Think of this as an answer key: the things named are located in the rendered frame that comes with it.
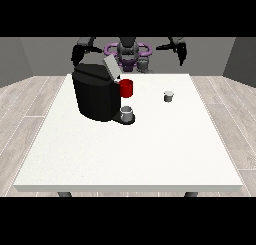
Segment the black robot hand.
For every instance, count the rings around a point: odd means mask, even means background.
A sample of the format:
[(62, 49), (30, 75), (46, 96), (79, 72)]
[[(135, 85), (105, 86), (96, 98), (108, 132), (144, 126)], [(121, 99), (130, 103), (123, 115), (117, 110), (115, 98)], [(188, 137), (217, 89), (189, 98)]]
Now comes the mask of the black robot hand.
[(77, 66), (83, 59), (85, 53), (96, 52), (102, 53), (100, 48), (88, 45), (75, 45), (72, 50), (71, 61), (74, 66)]
[(172, 50), (174, 53), (178, 55), (179, 64), (183, 65), (184, 61), (187, 57), (187, 48), (185, 43), (169, 43), (156, 47), (157, 50)]

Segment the pale grey machine lid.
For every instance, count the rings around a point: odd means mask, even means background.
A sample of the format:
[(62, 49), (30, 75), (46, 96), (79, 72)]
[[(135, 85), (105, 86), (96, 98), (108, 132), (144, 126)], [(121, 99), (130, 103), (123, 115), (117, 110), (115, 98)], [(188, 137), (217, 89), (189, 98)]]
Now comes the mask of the pale grey machine lid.
[(107, 70), (110, 73), (110, 76), (113, 80), (116, 80), (121, 74), (121, 70), (114, 58), (113, 55), (109, 55), (103, 59), (103, 63), (106, 66)]

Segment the black coffee machine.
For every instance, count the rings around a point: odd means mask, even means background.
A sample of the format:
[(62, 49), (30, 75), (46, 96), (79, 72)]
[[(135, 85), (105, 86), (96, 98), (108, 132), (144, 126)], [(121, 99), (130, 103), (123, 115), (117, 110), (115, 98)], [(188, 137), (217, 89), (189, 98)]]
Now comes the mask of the black coffee machine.
[(135, 122), (121, 120), (120, 81), (114, 81), (104, 65), (78, 64), (72, 73), (79, 111), (85, 117), (101, 122), (116, 121), (123, 125)]

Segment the red pod holder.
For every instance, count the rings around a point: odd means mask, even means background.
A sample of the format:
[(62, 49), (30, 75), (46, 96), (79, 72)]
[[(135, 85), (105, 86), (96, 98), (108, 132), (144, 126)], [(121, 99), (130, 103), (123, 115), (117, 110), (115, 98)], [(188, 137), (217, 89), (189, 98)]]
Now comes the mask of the red pod holder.
[(119, 82), (120, 96), (123, 98), (129, 98), (133, 95), (133, 81), (130, 79), (122, 79)]

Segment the small grey cup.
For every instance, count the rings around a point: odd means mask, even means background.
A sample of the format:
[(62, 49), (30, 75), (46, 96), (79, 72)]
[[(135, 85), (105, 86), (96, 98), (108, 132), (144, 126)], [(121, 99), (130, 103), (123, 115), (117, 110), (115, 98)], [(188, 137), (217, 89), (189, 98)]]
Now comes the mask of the small grey cup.
[(120, 109), (121, 120), (124, 122), (129, 122), (133, 118), (133, 110), (130, 106), (123, 106)]

